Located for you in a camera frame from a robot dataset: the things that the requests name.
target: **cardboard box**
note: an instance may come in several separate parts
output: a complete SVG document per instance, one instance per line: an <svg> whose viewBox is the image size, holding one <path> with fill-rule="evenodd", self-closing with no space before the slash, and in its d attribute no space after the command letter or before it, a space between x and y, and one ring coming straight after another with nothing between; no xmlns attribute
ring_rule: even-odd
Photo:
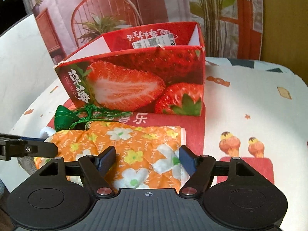
<svg viewBox="0 0 308 231"><path fill-rule="evenodd" d="M205 47L196 22L105 33L55 70L77 108L201 115Z"/></svg>

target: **barcode label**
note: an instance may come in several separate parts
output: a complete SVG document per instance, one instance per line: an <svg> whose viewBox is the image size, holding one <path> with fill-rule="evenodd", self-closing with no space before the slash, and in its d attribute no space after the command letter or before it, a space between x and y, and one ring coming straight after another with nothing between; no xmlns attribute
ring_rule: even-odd
<svg viewBox="0 0 308 231"><path fill-rule="evenodd" d="M150 47L154 47L158 45L156 38L151 38L148 41L149 41Z"/></svg>
<svg viewBox="0 0 308 231"><path fill-rule="evenodd" d="M142 49L141 42L133 42L133 48L134 49Z"/></svg>
<svg viewBox="0 0 308 231"><path fill-rule="evenodd" d="M134 49L150 48L156 46L175 46L175 39L173 34L166 34L161 36L143 39L132 43Z"/></svg>

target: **bird print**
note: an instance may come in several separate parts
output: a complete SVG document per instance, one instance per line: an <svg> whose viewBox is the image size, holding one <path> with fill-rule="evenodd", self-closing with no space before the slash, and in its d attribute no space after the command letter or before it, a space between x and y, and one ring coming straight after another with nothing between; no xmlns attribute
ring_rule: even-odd
<svg viewBox="0 0 308 231"><path fill-rule="evenodd" d="M255 158L264 158L264 144L255 137L250 137L248 141L248 151Z"/></svg>
<svg viewBox="0 0 308 231"><path fill-rule="evenodd" d="M232 135L230 132L223 132L221 134L219 148L227 155L231 157L238 157L239 156L238 150L240 146L241 146L240 139Z"/></svg>

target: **strawberry image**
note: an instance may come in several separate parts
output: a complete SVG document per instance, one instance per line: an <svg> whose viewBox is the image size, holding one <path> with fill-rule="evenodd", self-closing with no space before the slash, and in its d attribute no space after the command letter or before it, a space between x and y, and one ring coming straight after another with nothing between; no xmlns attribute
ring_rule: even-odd
<svg viewBox="0 0 308 231"><path fill-rule="evenodd" d="M157 48L154 51L113 56L105 59L111 63L125 66L129 69L152 72L162 78L167 84L186 77L195 70L202 71L201 50L198 47L190 49Z"/></svg>
<svg viewBox="0 0 308 231"><path fill-rule="evenodd" d="M155 113L199 116L201 115L203 86L176 83L166 88L156 101Z"/></svg>
<svg viewBox="0 0 308 231"><path fill-rule="evenodd" d="M144 71L126 69L105 61L96 61L87 80L96 101L108 109L135 111L156 100L164 91L164 81Z"/></svg>

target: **red placemat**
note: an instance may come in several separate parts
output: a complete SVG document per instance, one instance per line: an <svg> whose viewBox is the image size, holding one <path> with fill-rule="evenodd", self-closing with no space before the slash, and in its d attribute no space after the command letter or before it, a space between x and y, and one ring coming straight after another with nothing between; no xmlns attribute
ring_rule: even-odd
<svg viewBox="0 0 308 231"><path fill-rule="evenodd" d="M71 99L68 99L64 106L75 108ZM153 113L137 113L127 118L119 119L119 122L132 126L180 126L186 130L186 145L196 155L203 154L204 130L205 130L205 106L203 105L201 116L184 115L164 115ZM48 123L49 127L54 128L54 117Z"/></svg>

